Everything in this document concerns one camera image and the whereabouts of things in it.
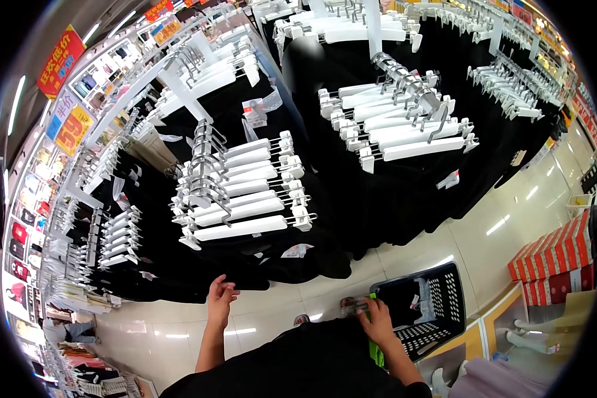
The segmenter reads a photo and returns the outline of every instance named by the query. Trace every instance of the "red box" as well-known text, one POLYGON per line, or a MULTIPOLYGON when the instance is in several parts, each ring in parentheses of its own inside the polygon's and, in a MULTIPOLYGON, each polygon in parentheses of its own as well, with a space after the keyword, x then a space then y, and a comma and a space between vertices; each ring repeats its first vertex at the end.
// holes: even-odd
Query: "red box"
POLYGON ((593 278, 593 265, 590 264, 549 278, 524 283, 526 305, 549 306, 566 302, 568 293, 592 291, 593 278))
POLYGON ((588 218, 586 210, 564 227, 526 244, 508 264, 510 278, 533 282, 591 264, 588 218))

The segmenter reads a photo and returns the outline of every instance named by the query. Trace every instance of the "black shirt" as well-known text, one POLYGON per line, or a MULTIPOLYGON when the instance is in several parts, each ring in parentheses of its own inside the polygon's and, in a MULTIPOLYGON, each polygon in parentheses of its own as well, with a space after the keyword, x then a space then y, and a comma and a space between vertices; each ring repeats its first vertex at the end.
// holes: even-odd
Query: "black shirt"
POLYGON ((358 321, 303 323, 270 343, 169 386, 176 397, 431 397, 424 383, 408 386, 369 356, 358 321))

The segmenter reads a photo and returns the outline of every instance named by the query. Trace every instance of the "sales tag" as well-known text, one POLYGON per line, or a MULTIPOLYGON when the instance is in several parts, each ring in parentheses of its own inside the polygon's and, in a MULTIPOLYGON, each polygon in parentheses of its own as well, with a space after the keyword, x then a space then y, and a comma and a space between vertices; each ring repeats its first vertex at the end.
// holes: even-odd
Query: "sales tag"
POLYGON ((311 249, 313 246, 307 243, 300 243, 287 249, 281 255, 281 259, 302 259, 305 256, 307 249, 311 249))
POLYGON ((418 300, 420 299, 420 296, 417 294, 414 294, 414 299, 411 301, 411 306, 409 306, 409 308, 413 309, 416 304, 418 303, 418 300))

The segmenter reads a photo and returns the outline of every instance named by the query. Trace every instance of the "plastic packaging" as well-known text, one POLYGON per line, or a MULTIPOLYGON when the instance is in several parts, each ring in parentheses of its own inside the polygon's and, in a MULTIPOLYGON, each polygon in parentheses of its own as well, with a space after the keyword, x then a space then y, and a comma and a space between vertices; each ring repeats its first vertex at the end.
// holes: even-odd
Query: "plastic packaging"
POLYGON ((416 278, 414 281, 418 282, 420 286, 420 299, 414 308, 419 309, 420 313, 422 313, 422 316, 414 321, 414 325, 435 320, 429 282, 422 278, 416 278))

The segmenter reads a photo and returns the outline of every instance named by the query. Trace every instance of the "sandal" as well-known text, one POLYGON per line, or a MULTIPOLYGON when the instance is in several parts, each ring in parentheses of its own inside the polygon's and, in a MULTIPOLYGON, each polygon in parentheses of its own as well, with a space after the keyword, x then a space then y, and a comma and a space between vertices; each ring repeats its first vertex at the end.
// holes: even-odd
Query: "sandal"
POLYGON ((294 318, 294 326, 299 326, 302 323, 307 323, 307 322, 310 322, 309 316, 307 314, 301 314, 301 315, 298 315, 296 318, 294 318))

